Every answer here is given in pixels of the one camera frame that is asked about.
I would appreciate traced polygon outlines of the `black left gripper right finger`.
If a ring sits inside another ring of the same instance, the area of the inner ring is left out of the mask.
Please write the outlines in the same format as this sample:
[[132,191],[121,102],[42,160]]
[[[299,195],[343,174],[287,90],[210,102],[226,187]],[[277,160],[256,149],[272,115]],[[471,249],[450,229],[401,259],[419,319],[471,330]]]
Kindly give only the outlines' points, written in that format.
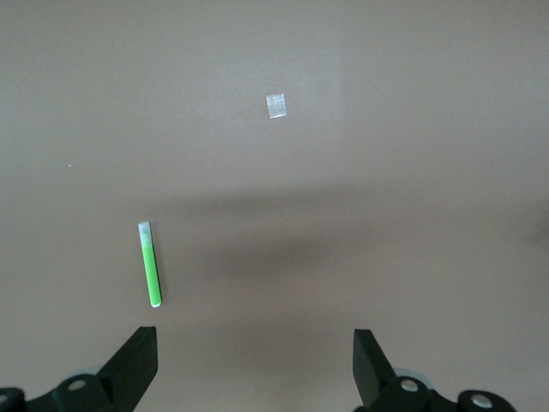
[[466,390],[451,401],[427,378],[408,370],[397,372],[371,330],[353,333],[353,377],[361,405],[358,411],[467,412],[513,411],[503,397],[489,391]]

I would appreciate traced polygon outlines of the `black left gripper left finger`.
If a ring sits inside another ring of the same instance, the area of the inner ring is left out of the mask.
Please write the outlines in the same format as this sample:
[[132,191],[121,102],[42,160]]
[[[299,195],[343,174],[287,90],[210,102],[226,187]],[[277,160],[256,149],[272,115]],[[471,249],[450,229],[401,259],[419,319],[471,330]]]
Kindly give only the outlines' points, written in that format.
[[142,326],[96,373],[77,374],[34,399],[20,388],[3,387],[1,410],[133,411],[156,374],[157,329]]

